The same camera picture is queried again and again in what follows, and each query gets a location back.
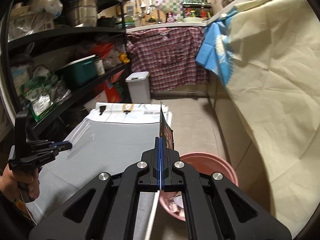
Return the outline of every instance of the glass bottle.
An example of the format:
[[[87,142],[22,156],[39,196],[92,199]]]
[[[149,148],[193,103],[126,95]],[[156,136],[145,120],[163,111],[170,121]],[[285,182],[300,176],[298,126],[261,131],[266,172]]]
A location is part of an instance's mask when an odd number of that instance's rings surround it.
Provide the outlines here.
[[[196,11],[196,17],[201,18],[199,9],[196,9],[195,11]]]
[[[203,6],[201,6],[200,17],[201,17],[201,18],[206,18],[206,17],[207,17],[207,15],[206,15],[206,13],[205,13],[205,11],[204,11],[204,7],[203,7]]]
[[[187,13],[186,13],[185,17],[191,17],[190,8],[187,8]]]

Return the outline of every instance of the stainless steel pot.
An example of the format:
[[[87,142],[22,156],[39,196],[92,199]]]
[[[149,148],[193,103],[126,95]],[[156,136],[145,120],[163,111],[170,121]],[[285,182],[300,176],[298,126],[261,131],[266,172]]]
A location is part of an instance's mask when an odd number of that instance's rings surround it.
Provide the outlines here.
[[[97,0],[72,0],[69,2],[69,10],[80,6],[96,6]]]
[[[82,27],[96,27],[97,18],[96,17],[84,17],[70,22],[72,27],[76,27],[83,24]]]
[[[68,11],[66,16],[69,22],[85,17],[97,18],[97,8],[95,6],[80,6]]]

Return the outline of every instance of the blue cloth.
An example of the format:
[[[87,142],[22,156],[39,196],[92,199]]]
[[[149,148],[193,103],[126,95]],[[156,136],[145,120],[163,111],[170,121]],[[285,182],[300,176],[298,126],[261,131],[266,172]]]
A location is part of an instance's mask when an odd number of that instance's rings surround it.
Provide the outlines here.
[[[232,17],[238,11],[233,7],[225,14],[206,27],[204,41],[196,56],[196,62],[214,72],[222,84],[226,86],[233,72],[233,50],[229,45],[228,29]]]

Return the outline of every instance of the sleeve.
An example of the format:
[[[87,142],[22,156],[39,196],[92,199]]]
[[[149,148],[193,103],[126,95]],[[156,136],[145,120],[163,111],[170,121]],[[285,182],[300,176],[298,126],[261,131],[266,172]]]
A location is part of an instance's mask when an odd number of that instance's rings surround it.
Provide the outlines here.
[[[28,240],[32,228],[13,203],[0,195],[0,232],[3,239]]]

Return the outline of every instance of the faucet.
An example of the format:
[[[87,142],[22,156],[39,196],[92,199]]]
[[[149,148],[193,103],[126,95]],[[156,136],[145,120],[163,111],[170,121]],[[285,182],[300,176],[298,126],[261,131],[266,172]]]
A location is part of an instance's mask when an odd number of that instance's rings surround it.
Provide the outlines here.
[[[154,4],[151,4],[147,9],[147,14],[150,15],[150,11],[151,11],[152,7],[154,7],[158,12],[158,24],[160,24],[162,22],[162,20],[160,19],[160,13],[159,13],[159,9],[157,8],[157,6],[155,6]]]

